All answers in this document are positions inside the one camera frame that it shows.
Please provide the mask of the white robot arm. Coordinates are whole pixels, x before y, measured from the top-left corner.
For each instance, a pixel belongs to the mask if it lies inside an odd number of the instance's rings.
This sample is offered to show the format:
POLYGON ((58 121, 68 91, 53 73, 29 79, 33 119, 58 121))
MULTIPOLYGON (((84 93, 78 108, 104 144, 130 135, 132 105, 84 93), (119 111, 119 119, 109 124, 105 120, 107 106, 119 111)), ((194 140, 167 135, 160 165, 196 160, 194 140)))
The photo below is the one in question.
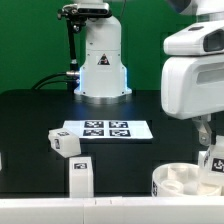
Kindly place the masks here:
MULTIPOLYGON (((224 0, 165 0, 182 15, 198 20, 167 37, 170 58, 161 77, 165 113, 192 119, 203 145, 214 145, 210 115, 224 111, 224 0)), ((86 60, 80 68, 78 94, 88 99, 115 99, 129 94, 120 59, 121 27, 103 0, 80 0, 75 12, 87 19, 86 60)))

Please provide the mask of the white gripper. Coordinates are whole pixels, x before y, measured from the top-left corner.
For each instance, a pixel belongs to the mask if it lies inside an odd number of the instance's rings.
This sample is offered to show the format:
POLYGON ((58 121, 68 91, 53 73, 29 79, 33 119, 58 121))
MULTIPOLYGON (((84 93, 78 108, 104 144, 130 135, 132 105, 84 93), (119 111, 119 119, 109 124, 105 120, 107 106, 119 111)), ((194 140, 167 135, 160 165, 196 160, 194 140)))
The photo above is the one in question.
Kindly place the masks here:
POLYGON ((224 111, 224 54, 170 57, 162 69, 161 104, 171 117, 194 117, 199 143, 209 146, 210 114, 224 111))

